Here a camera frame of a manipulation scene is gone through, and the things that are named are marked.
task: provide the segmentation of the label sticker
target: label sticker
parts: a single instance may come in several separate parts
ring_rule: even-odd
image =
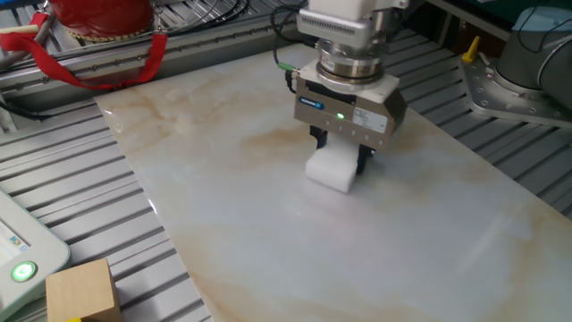
[[[387,117],[359,107],[356,107],[354,110],[353,122],[381,134],[385,133],[385,128],[387,127]]]
[[[320,64],[328,72],[334,72],[335,67],[336,67],[336,65],[333,62],[330,62],[326,57],[322,57],[322,61]]]
[[[311,100],[309,98],[305,98],[305,97],[300,97],[299,98],[300,103],[302,104],[306,104],[307,106],[312,106],[315,107],[319,110],[323,110],[324,109],[324,104],[320,103],[320,102],[316,102],[314,100]]]

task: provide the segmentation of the beige marble vein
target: beige marble vein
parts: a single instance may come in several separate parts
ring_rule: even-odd
[[[293,101],[270,54],[97,98],[215,322],[572,320],[565,217],[413,111],[329,190]]]

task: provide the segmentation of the green light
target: green light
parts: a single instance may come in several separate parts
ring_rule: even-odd
[[[34,262],[22,262],[12,270],[12,279],[16,282],[26,282],[30,280],[36,272],[38,271],[38,266]]]

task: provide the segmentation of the green cable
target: green cable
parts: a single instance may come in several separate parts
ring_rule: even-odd
[[[294,70],[296,69],[295,66],[292,66],[291,64],[285,64],[285,63],[278,63],[278,67],[280,67],[281,69],[283,69],[286,72],[294,72]]]

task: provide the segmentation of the white foam block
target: white foam block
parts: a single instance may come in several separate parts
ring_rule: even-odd
[[[337,191],[348,193],[356,179],[359,143],[328,133],[323,148],[306,162],[306,176]]]

